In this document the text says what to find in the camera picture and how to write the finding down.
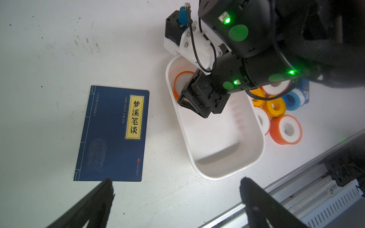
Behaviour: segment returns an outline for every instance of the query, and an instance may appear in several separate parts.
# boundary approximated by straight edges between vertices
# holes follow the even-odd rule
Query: blue connector
[[[183,26],[188,25],[188,14],[186,13],[184,6],[180,7],[180,14],[179,14],[179,18],[177,19],[177,21],[180,24],[182,24]]]

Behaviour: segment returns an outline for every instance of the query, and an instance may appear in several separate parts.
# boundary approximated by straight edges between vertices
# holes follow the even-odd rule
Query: green circular sticker
[[[285,76],[282,74],[273,74],[269,77],[270,82],[281,82],[285,80]]]
[[[249,29],[247,28],[246,25],[243,24],[238,24],[234,26],[228,32],[229,38],[231,38],[236,42],[243,41],[244,39],[247,38],[248,34],[249,34]]]
[[[227,90],[231,90],[234,88],[233,84],[230,82],[223,82],[223,88],[227,89]]]

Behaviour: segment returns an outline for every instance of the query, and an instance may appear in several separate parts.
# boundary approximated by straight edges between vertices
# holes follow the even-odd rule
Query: yellow title label
[[[145,97],[131,95],[129,100],[126,139],[140,139]]]

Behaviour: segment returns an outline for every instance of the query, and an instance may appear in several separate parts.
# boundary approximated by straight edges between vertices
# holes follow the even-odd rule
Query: robotic arm
[[[167,18],[165,47],[198,67],[178,103],[204,118],[221,113],[231,93],[273,100],[298,77],[336,88],[365,85],[362,0],[203,0],[198,23],[190,12],[186,3]],[[209,41],[200,19],[231,52]],[[286,80],[291,86],[275,97],[249,92]]]

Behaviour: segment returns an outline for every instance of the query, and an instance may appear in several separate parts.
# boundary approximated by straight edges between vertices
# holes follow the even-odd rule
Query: yellow tape roll
[[[265,97],[264,92],[260,88],[251,90],[250,92],[256,96]],[[263,101],[263,100],[256,100],[253,98],[251,98],[251,99],[252,99],[253,106],[255,106],[255,107],[261,107],[265,103],[265,101]]]
[[[283,116],[285,114],[285,111],[287,110],[287,106],[285,105],[285,102],[282,98],[278,98],[273,101],[265,101],[262,108],[270,117]]]

